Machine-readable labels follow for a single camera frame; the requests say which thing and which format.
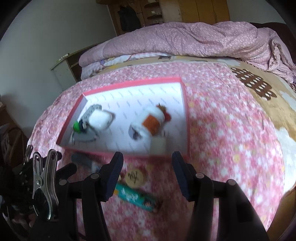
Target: wooden wardrobe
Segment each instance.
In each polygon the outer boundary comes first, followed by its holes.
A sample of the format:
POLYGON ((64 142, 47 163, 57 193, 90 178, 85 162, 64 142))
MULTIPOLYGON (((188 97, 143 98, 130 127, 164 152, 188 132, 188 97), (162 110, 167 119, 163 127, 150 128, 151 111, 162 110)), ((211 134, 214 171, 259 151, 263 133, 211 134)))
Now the wooden wardrobe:
POLYGON ((121 30, 118 11, 120 6, 132 7, 142 27, 168 23, 204 22, 215 24, 229 21, 226 0, 96 0, 99 4, 108 5, 117 35, 124 34, 121 30))

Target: teal package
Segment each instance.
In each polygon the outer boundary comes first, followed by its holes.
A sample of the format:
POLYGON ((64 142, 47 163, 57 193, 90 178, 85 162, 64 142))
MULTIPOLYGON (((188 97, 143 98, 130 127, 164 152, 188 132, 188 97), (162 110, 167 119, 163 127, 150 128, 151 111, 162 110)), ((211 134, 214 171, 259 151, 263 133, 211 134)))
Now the teal package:
POLYGON ((156 198, 148 194, 136 191, 121 183, 116 184, 114 194, 122 200, 128 201, 142 209, 154 213, 156 213, 162 205, 162 202, 157 200, 156 198))

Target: pink comforter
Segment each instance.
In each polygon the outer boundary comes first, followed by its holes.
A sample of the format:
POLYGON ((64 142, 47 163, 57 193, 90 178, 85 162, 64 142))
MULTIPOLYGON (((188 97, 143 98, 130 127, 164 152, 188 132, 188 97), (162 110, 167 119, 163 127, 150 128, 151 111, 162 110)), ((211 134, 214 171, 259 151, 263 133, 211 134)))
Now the pink comforter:
MULTIPOLYGON (((271 120, 248 89, 220 63, 167 62, 136 65, 81 81, 64 91, 38 119, 29 144, 45 156, 49 149, 61 151, 61 168, 70 162, 70 151, 55 144, 78 97, 85 91, 125 80, 180 76, 186 86, 190 125, 189 162, 213 180, 235 179, 267 229, 283 195, 283 157, 271 120)), ((108 163, 110 159, 99 158, 108 163)), ((171 162, 124 159, 122 177, 131 168, 146 170, 142 190, 163 200, 157 214, 144 211, 113 196, 102 204, 113 241, 182 241, 189 226, 193 203, 179 189, 171 162)), ((72 181, 89 172, 78 167, 72 181)), ((78 225, 83 232, 81 202, 78 225)), ((215 201, 212 240, 218 225, 215 201)))
POLYGON ((214 25, 171 22, 141 28, 93 47, 81 56, 79 65, 85 67, 105 58, 144 52, 229 56, 272 72, 290 83, 296 76, 290 53, 277 33, 269 28, 257 29, 247 22, 214 25))

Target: black bag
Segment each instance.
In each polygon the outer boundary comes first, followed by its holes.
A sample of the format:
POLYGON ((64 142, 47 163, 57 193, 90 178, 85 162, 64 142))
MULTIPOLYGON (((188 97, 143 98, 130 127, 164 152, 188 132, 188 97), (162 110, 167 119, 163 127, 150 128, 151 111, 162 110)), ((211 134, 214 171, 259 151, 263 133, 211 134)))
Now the black bag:
POLYGON ((120 6, 118 14, 122 31, 131 32, 142 27, 135 10, 130 6, 120 6))

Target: brown polka dot pattern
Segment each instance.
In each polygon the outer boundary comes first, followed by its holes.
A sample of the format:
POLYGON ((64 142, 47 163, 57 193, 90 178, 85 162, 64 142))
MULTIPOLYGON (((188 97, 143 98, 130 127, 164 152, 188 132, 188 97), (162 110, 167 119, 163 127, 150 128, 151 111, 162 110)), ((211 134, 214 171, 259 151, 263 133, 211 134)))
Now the brown polka dot pattern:
POLYGON ((277 97, 276 94, 271 91, 272 86, 265 82, 262 77, 246 69, 231 68, 231 70, 245 86, 253 89, 261 98, 271 100, 271 97, 277 97))
POLYGON ((288 84, 292 88, 292 90, 294 90, 294 92, 296 93, 296 84, 291 84, 291 83, 288 83, 288 84))

